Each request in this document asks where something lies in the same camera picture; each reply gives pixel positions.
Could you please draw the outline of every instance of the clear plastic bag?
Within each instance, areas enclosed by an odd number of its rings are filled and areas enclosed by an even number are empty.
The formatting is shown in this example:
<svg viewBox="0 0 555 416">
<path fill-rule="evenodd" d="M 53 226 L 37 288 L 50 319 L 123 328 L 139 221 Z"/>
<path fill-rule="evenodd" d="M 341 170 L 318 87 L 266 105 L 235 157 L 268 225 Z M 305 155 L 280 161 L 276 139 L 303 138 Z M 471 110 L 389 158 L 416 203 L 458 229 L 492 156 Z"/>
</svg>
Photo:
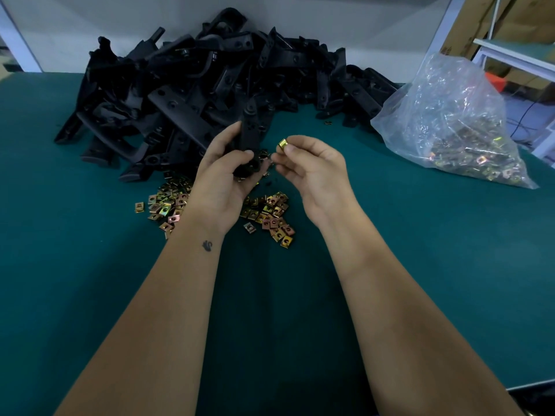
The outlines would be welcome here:
<svg viewBox="0 0 555 416">
<path fill-rule="evenodd" d="M 466 58 L 428 55 L 371 124 L 391 151 L 416 164 L 538 188 L 505 130 L 503 97 Z"/>
</svg>

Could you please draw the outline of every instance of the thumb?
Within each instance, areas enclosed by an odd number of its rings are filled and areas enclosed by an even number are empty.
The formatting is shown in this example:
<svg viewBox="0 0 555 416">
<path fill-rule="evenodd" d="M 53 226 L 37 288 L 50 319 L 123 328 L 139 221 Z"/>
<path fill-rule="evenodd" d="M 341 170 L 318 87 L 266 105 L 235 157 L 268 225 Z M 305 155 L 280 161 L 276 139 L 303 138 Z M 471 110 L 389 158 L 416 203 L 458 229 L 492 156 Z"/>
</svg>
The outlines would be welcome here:
<svg viewBox="0 0 555 416">
<path fill-rule="evenodd" d="M 307 172 L 315 171 L 319 167 L 320 159 L 318 157 L 304 149 L 292 145 L 291 143 L 284 146 L 283 152 L 293 161 L 293 163 L 295 163 L 295 165 L 299 165 Z"/>
<path fill-rule="evenodd" d="M 239 166 L 249 163 L 254 157 L 252 150 L 233 150 L 214 162 L 221 171 L 232 174 Z"/>
</svg>

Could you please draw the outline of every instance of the hand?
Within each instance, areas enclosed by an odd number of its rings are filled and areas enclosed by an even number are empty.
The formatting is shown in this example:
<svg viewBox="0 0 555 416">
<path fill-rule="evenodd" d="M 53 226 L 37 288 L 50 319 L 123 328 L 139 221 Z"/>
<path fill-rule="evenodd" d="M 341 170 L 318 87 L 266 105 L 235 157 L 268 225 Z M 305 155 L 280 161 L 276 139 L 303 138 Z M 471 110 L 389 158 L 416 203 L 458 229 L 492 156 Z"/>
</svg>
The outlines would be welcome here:
<svg viewBox="0 0 555 416">
<path fill-rule="evenodd" d="M 241 182 L 234 181 L 233 171 L 254 156 L 250 150 L 234 150 L 223 156 L 225 147 L 240 131 L 241 122 L 236 122 L 214 137 L 200 161 L 183 216 L 192 216 L 222 236 L 237 222 L 243 201 L 270 166 L 265 160 L 259 172 Z"/>
<path fill-rule="evenodd" d="M 357 205 L 343 155 L 323 141 L 289 136 L 271 159 L 276 170 L 299 190 L 306 215 L 320 230 Z"/>
</svg>

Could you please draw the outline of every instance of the cable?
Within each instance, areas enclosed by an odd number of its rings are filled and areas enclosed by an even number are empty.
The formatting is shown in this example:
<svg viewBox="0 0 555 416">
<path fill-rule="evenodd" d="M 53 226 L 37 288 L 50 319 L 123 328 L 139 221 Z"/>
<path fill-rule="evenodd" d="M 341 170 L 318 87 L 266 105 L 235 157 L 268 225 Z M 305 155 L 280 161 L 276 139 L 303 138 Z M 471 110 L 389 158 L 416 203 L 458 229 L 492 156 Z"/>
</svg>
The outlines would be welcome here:
<svg viewBox="0 0 555 416">
<path fill-rule="evenodd" d="M 517 132 L 518 128 L 520 127 L 520 124 L 522 122 L 522 120 L 524 119 L 524 117 L 526 116 L 526 114 L 528 113 L 528 111 L 530 111 L 530 108 L 532 106 L 534 106 L 535 104 L 537 104 L 537 100 L 535 100 L 534 102 L 532 102 L 532 104 L 528 107 L 528 109 L 526 111 L 524 111 L 524 113 L 522 114 L 522 117 L 520 118 L 520 120 L 518 121 L 517 127 L 515 128 L 515 130 L 512 132 L 512 134 L 510 135 L 510 138 L 512 139 L 513 136 L 515 135 L 515 133 Z"/>
</svg>

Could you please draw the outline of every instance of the teal work mat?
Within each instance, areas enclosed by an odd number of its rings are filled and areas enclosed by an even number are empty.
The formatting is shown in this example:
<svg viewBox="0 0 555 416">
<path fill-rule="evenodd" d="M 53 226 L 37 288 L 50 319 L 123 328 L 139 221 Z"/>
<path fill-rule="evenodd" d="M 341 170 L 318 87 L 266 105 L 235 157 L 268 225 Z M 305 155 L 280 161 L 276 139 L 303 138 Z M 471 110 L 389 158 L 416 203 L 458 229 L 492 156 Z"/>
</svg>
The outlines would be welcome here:
<svg viewBox="0 0 555 416">
<path fill-rule="evenodd" d="M 50 415 L 148 274 L 164 235 L 134 203 L 163 182 L 82 162 L 90 135 L 53 139 L 81 75 L 0 82 L 0 414 Z M 506 387 L 555 378 L 555 171 L 523 153 L 541 187 L 514 188 L 414 165 L 374 135 L 276 115 L 343 153 L 364 210 L 399 260 Z M 372 400 L 331 258 L 295 189 L 271 171 L 295 228 L 286 250 L 244 220 L 226 236 L 198 415 L 368 414 Z"/>
</svg>

